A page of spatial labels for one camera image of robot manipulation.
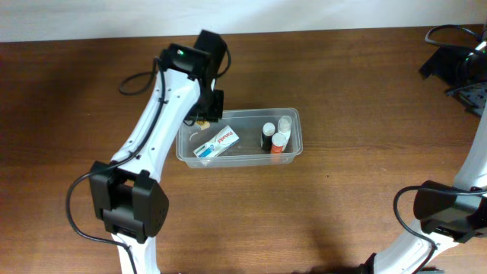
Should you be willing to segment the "small gold-lid jar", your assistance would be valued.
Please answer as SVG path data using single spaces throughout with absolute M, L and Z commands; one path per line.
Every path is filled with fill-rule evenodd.
M 208 121 L 197 121 L 196 125 L 201 129 L 201 130 L 206 130 L 209 129 L 211 124 Z

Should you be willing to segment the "white Panadol box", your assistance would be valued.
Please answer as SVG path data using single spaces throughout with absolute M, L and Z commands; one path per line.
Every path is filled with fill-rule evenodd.
M 240 137 L 230 127 L 225 126 L 219 133 L 193 151 L 197 158 L 214 158 L 238 143 Z

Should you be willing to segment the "dark bottle white cap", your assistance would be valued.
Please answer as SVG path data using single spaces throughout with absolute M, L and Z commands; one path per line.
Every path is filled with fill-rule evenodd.
M 272 137 L 275 134 L 275 124 L 265 123 L 262 127 L 261 133 L 261 149 L 263 151 L 270 151 L 272 148 Z

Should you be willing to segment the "orange bottle white cap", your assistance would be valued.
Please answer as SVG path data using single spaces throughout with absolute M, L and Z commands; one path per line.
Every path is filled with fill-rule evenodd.
M 272 154 L 281 154 L 285 150 L 287 144 L 287 138 L 284 134 L 277 132 L 272 136 Z

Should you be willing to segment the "white spray bottle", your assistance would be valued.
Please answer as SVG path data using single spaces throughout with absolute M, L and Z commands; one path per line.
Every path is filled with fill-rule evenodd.
M 292 118 L 290 116 L 282 116 L 278 121 L 278 132 L 283 134 L 283 136 L 285 137 L 285 144 L 283 145 L 283 149 L 286 149 L 287 144 L 290 140 L 291 128 Z

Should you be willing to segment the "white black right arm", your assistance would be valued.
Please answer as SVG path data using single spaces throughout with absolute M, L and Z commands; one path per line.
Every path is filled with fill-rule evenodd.
M 437 255 L 474 237 L 486 236 L 486 44 L 474 49 L 442 46 L 420 68 L 449 85 L 446 94 L 479 116 L 469 154 L 453 186 L 431 180 L 402 188 L 393 199 L 399 214 L 402 194 L 415 192 L 412 224 L 386 249 L 372 254 L 357 273 L 423 273 Z

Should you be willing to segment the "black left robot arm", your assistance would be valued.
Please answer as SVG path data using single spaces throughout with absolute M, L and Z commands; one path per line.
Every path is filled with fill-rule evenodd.
M 163 49 L 151 71 L 152 94 L 130 137 L 109 163 L 92 165 L 95 215 L 111 233 L 124 273 L 159 271 L 156 236 L 169 207 L 159 184 L 164 162 L 181 125 L 222 117 L 224 93 L 215 82 L 224 60 L 231 60 L 226 42 L 208 30 L 192 47 Z

